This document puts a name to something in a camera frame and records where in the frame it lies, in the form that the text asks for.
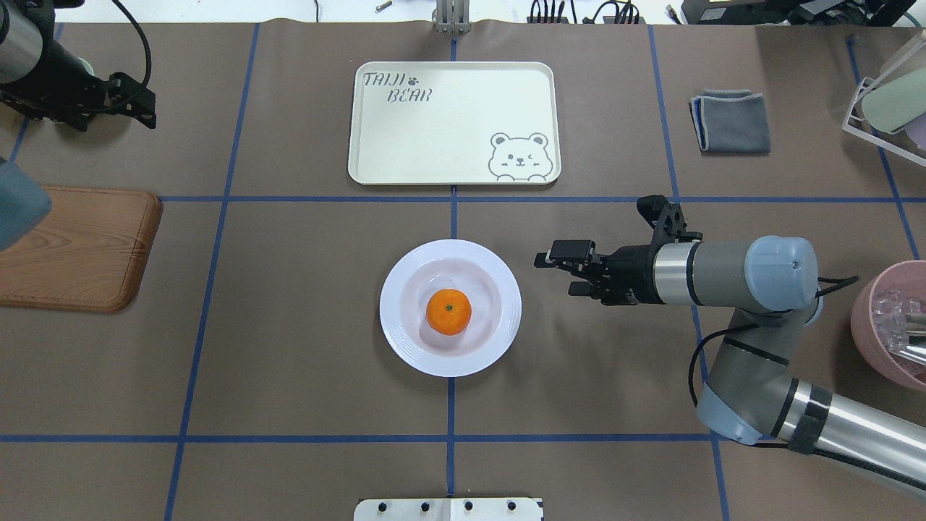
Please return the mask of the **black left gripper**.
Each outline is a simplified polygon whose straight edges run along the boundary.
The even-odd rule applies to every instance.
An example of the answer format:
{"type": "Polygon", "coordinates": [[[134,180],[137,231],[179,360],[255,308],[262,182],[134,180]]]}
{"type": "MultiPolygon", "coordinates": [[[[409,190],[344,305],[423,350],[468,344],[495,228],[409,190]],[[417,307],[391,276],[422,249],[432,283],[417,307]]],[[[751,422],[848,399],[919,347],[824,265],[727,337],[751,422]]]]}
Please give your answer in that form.
{"type": "Polygon", "coordinates": [[[148,129],[158,125],[155,93],[124,72],[107,80],[86,72],[77,78],[53,80],[49,85],[26,85],[23,80],[2,85],[2,103],[30,121],[63,123],[79,132],[93,117],[122,115],[148,129]]]}

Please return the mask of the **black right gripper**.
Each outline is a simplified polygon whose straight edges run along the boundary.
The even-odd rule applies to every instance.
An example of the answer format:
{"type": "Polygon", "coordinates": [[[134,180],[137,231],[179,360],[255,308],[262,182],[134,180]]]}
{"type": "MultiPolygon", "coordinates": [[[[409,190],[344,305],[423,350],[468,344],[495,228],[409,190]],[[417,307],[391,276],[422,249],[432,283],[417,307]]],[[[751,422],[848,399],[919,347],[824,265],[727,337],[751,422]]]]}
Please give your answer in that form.
{"type": "Polygon", "coordinates": [[[681,206],[664,195],[639,198],[636,208],[652,228],[649,244],[602,256],[593,240],[554,240],[535,255],[535,268],[579,269],[581,281],[569,284],[569,296],[606,306],[698,304],[692,271],[703,235],[688,232],[681,206]]]}

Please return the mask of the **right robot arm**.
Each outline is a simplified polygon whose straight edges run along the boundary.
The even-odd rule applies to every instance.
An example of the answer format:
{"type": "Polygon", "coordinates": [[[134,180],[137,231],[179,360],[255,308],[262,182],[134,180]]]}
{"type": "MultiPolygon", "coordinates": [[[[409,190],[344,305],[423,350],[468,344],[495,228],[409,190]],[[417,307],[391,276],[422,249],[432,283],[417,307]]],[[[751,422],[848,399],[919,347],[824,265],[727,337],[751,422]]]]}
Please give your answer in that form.
{"type": "Polygon", "coordinates": [[[743,445],[831,459],[924,495],[924,428],[793,377],[791,357],[824,297],[857,277],[819,275],[810,241],[764,235],[751,242],[707,242],[689,229],[681,205],[639,198],[651,240],[598,252],[592,240],[556,240],[535,267],[574,277],[568,293],[606,306],[731,308],[701,392],[697,417],[743,445]]]}

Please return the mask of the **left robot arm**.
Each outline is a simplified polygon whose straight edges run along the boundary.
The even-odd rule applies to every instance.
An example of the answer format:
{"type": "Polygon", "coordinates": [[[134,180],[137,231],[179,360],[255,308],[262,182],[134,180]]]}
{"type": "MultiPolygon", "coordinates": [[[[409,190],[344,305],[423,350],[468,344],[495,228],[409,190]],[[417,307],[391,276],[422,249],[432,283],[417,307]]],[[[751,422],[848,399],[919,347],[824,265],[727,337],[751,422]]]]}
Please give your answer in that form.
{"type": "Polygon", "coordinates": [[[87,60],[74,55],[55,37],[56,11],[76,9],[82,1],[4,1],[1,4],[2,103],[26,121],[63,123],[88,130],[97,115],[120,115],[156,128],[156,95],[148,85],[153,59],[148,37],[126,6],[114,6],[141,40],[145,76],[125,72],[99,78],[87,60]]]}

